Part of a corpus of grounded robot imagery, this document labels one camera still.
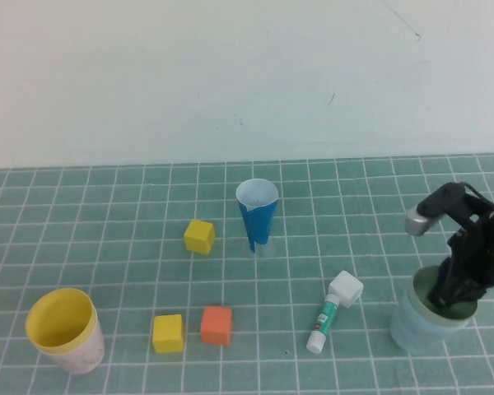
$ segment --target yellow cup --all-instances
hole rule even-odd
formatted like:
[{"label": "yellow cup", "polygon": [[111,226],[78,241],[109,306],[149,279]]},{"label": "yellow cup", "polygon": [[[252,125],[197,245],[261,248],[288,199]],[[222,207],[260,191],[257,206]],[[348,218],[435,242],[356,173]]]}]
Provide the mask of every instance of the yellow cup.
[{"label": "yellow cup", "polygon": [[42,296],[27,315],[26,333],[40,352],[72,374],[92,371],[105,354],[97,310],[81,290],[62,288]]}]

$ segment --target wooden block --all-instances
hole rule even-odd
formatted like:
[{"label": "wooden block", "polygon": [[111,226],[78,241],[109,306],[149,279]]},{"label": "wooden block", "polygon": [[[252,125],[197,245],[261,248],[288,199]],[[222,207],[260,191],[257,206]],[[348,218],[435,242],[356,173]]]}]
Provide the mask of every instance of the wooden block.
[{"label": "wooden block", "polygon": [[216,240],[214,225],[210,222],[191,220],[184,232],[184,244],[188,251],[208,255]]},{"label": "wooden block", "polygon": [[203,343],[229,346],[232,332],[232,309],[207,306],[201,322],[201,341]]},{"label": "wooden block", "polygon": [[155,317],[151,339],[157,353],[183,352],[184,335],[181,314]]}]

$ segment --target yellow cube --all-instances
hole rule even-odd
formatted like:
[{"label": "yellow cube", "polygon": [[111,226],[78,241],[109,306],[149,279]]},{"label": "yellow cube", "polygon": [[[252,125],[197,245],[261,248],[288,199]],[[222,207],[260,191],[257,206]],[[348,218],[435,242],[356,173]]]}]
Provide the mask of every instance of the yellow cube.
[{"label": "yellow cube", "polygon": [[181,314],[160,315],[154,318],[151,342],[157,353],[183,352],[183,319]]},{"label": "yellow cube", "polygon": [[210,222],[191,220],[184,232],[184,243],[188,251],[208,255],[216,239],[214,225]]}]

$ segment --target orange cube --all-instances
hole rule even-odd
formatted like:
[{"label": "orange cube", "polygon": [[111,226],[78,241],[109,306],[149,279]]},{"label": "orange cube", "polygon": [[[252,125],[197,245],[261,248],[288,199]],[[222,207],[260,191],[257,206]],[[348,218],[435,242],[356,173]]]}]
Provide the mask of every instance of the orange cube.
[{"label": "orange cube", "polygon": [[232,332],[232,310],[227,307],[207,306],[201,321],[203,343],[229,346]]}]

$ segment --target grid mat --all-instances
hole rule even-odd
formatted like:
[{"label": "grid mat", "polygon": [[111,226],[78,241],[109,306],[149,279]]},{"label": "grid mat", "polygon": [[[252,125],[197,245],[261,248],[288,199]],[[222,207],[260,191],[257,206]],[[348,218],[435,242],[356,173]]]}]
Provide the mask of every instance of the grid mat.
[{"label": "grid mat", "polygon": [[[271,258],[250,251],[235,201],[251,177],[280,192]],[[451,180],[494,200],[494,155],[0,170],[0,394],[494,394],[494,289],[446,345],[412,356],[389,338],[410,276],[439,264],[457,230],[420,238],[404,212]],[[184,248],[192,218],[214,224],[209,256]],[[305,349],[325,286],[364,283],[320,355]],[[106,355],[70,376],[28,342],[27,311],[56,287],[86,291]],[[203,306],[233,308],[231,346],[202,344]],[[182,314],[184,353],[157,355],[151,322]]]}]

